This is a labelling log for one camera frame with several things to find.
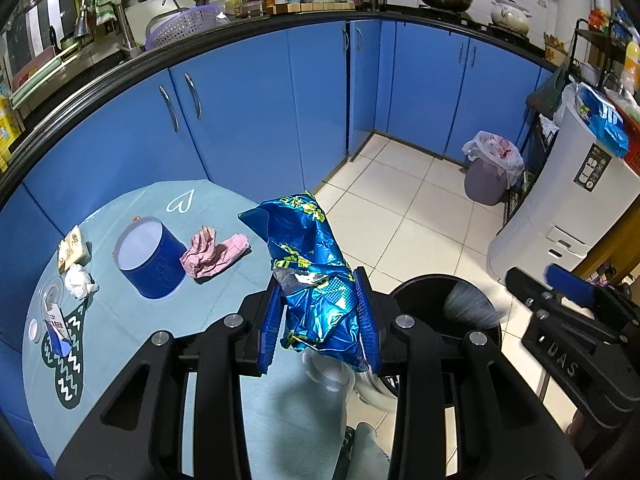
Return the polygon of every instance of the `black countertop edge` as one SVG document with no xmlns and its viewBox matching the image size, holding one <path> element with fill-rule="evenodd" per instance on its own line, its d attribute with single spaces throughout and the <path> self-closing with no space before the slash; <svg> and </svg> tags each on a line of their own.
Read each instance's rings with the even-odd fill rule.
<svg viewBox="0 0 640 480">
<path fill-rule="evenodd" d="M 223 27 L 197 34 L 188 40 L 177 41 L 165 47 L 145 52 L 136 59 L 104 73 L 91 84 L 81 88 L 60 103 L 40 121 L 32 132 L 25 134 L 27 137 L 14 153 L 7 171 L 0 176 L 0 209 L 4 207 L 9 197 L 36 163 L 73 127 L 81 123 L 103 104 L 149 76 L 199 54 L 204 54 L 236 41 L 267 34 L 268 32 L 276 32 L 303 25 L 314 25 L 316 23 L 367 20 L 371 18 L 417 23 L 450 30 L 451 32 L 463 34 L 503 48 L 550 72 L 556 68 L 529 50 L 501 41 L 479 30 L 472 30 L 462 25 L 451 25 L 431 18 L 412 16 L 402 12 L 328 10 L 238 20 Z"/>
</svg>

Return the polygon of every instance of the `white heart print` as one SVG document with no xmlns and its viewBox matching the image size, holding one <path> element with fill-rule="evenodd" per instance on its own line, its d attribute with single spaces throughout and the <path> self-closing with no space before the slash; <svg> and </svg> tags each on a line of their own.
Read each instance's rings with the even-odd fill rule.
<svg viewBox="0 0 640 480">
<path fill-rule="evenodd" d="M 191 191 L 187 191 L 186 193 L 182 193 L 179 197 L 176 197 L 173 200 L 171 200 L 171 202 L 169 202 L 169 204 L 166 207 L 166 211 L 168 213 L 171 213 L 177 209 L 180 213 L 186 213 L 191 207 L 191 200 L 193 199 L 193 191 L 194 189 L 192 189 Z M 189 195 L 189 201 L 187 202 L 187 207 L 184 207 L 184 197 L 186 197 L 187 195 Z"/>
</svg>

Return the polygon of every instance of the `round table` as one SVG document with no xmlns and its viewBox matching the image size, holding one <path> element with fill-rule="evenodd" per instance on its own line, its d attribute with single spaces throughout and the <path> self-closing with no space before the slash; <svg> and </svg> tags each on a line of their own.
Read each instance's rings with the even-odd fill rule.
<svg viewBox="0 0 640 480">
<path fill-rule="evenodd" d="M 65 358 L 46 351 L 46 334 L 37 344 L 28 338 L 31 319 L 45 331 L 38 292 L 58 274 L 56 254 L 52 256 L 31 298 L 22 371 L 31 418 L 54 463 L 95 402 L 153 332 L 167 330 L 175 337 L 201 332 L 237 312 L 247 294 L 266 288 L 271 276 L 266 244 L 238 220 L 238 213 L 253 207 L 250 200 L 208 181 L 158 182 L 90 215 L 80 224 L 91 253 L 85 268 L 100 289 L 88 301 L 64 292 L 60 308 L 70 333 L 79 340 Z M 252 250 L 206 283 L 187 276 L 166 298 L 147 300 L 111 256 L 116 238 L 135 216 L 158 217 L 186 247 L 191 236 L 208 225 L 220 241 L 245 234 Z M 353 380 L 353 372 L 338 361 L 280 345 L 267 375 L 241 378 L 247 449 L 256 480 L 331 479 Z M 182 464 L 183 472 L 191 475 L 194 389 L 192 377 Z"/>
</svg>

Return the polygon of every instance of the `blue cup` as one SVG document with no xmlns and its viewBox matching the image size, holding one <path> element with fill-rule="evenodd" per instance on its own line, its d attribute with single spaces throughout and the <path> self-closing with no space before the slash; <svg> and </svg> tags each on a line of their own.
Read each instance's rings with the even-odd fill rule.
<svg viewBox="0 0 640 480">
<path fill-rule="evenodd" d="M 186 250 L 158 218 L 145 216 L 118 237 L 113 259 L 142 296 L 159 300 L 182 283 L 186 273 L 180 257 Z"/>
</svg>

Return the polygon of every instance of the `white pot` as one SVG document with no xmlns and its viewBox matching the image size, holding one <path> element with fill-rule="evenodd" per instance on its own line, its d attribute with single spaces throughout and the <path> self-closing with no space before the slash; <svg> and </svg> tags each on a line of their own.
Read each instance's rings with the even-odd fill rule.
<svg viewBox="0 0 640 480">
<path fill-rule="evenodd" d="M 491 10 L 491 19 L 495 25 L 510 28 L 524 36 L 529 32 L 530 17 L 531 13 L 513 0 L 495 0 Z"/>
</svg>

